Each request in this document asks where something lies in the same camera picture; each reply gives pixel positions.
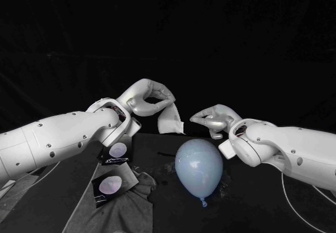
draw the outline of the white cable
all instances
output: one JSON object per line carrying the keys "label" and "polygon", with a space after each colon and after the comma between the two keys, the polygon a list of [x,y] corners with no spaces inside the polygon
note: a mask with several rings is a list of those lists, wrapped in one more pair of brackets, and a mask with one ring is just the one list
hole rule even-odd
{"label": "white cable", "polygon": [[65,224],[65,228],[63,228],[62,233],[65,233],[65,230],[66,230],[66,228],[68,228],[68,225],[69,225],[71,219],[72,219],[72,217],[73,217],[73,215],[75,215],[75,211],[76,211],[76,209],[78,209],[78,207],[79,207],[79,204],[81,204],[81,202],[82,202],[84,195],[86,194],[86,191],[88,191],[88,189],[89,189],[91,180],[92,180],[92,179],[94,179],[94,177],[95,177],[98,166],[99,166],[99,163],[97,164],[97,168],[95,168],[95,171],[94,171],[92,177],[91,177],[91,179],[89,179],[88,186],[86,186],[86,188],[85,188],[85,190],[84,190],[82,197],[81,197],[79,202],[78,202],[78,204],[76,204],[76,206],[75,206],[75,209],[73,209],[72,215],[71,215],[71,217],[69,217],[69,219],[68,219],[68,222],[66,222],[66,224]]}
{"label": "white cable", "polygon": [[29,176],[30,174],[33,174],[37,170],[39,170],[39,168],[35,169],[30,173],[27,173],[23,177],[20,177],[11,184],[9,184],[6,187],[3,187],[3,188],[0,189],[0,191],[4,190],[7,187],[13,186],[19,180],[22,180],[22,179],[23,179],[26,176]]}
{"label": "white cable", "polygon": [[[42,179],[50,174],[50,172],[53,171],[53,169],[58,167],[59,162],[58,162],[56,166],[52,168],[52,170],[49,171],[49,173],[42,177]],[[0,201],[0,203],[3,203],[4,201],[7,201],[7,200],[11,199],[13,197],[16,197],[22,192],[24,192],[30,187],[33,187],[33,186],[40,182],[40,180],[39,180],[35,184],[32,184],[23,191],[20,191],[16,195],[10,196],[10,197],[6,198],[3,201]]]}
{"label": "white cable", "polygon": [[324,198],[336,205],[336,202],[329,198],[329,196],[314,187],[317,192],[324,196]]}
{"label": "white cable", "polygon": [[[298,213],[297,213],[297,211],[296,211],[296,209],[294,209],[294,207],[293,207],[293,205],[291,205],[291,203],[290,203],[290,201],[288,201],[288,197],[287,197],[287,193],[285,193],[284,174],[283,174],[283,173],[281,173],[281,180],[283,180],[283,189],[284,189],[284,194],[285,194],[285,199],[287,199],[288,205],[290,205],[290,207],[293,208],[293,211],[296,212],[297,216],[303,219],[303,217],[298,215]],[[316,228],[304,219],[303,219],[303,221],[304,221],[317,231],[320,231],[321,233],[326,233],[326,232],[321,231],[319,228]]]}

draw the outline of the light blue balloon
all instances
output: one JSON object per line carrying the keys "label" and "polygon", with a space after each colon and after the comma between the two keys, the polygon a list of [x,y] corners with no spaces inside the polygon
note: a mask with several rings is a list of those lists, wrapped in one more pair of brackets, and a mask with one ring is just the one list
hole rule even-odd
{"label": "light blue balloon", "polygon": [[184,142],[176,154],[174,169],[183,186],[206,207],[205,198],[222,177],[222,156],[213,144],[203,139]]}

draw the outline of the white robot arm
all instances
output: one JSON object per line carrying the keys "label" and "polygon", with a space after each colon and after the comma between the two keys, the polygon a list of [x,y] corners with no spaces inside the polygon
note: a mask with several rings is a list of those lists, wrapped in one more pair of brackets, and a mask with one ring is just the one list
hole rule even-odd
{"label": "white robot arm", "polygon": [[223,105],[200,111],[190,121],[215,132],[228,132],[229,139],[219,145],[226,159],[236,155],[252,167],[261,163],[271,164],[287,176],[336,191],[334,134],[242,119]]}
{"label": "white robot arm", "polygon": [[[163,99],[150,104],[151,96]],[[92,141],[111,146],[124,134],[141,128],[131,117],[150,116],[174,101],[169,89],[148,79],[138,80],[117,100],[98,100],[85,112],[47,117],[0,134],[0,181],[79,154]]]}

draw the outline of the white circle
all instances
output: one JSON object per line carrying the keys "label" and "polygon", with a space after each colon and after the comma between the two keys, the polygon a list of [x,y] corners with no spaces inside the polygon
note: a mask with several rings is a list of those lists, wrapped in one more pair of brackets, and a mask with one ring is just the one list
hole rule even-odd
{"label": "white circle", "polygon": [[121,187],[122,180],[120,176],[110,176],[99,183],[99,191],[104,194],[114,194]]}
{"label": "white circle", "polygon": [[120,158],[127,152],[127,146],[124,143],[118,142],[111,146],[110,155]]}

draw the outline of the dark table surface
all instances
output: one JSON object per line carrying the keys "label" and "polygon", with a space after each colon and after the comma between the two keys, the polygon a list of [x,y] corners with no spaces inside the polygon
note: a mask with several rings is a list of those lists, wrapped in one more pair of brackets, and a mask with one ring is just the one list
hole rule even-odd
{"label": "dark table surface", "polygon": [[[231,177],[226,195],[221,196],[218,186],[206,198],[208,207],[202,207],[199,198],[183,187],[176,172],[164,174],[153,169],[174,161],[173,156],[157,153],[174,155],[190,139],[195,137],[146,133],[137,133],[133,137],[130,166],[151,172],[159,184],[148,197],[153,203],[153,232],[317,232],[290,208],[280,171],[267,164],[249,167],[238,157],[231,160],[223,158],[223,172]],[[223,141],[205,139],[215,146]],[[94,142],[82,154],[60,162],[24,194],[0,224],[1,233],[62,232],[95,170],[101,149],[101,144]],[[284,184],[300,215],[320,230],[334,232],[336,207],[310,185],[288,177],[284,177]]]}

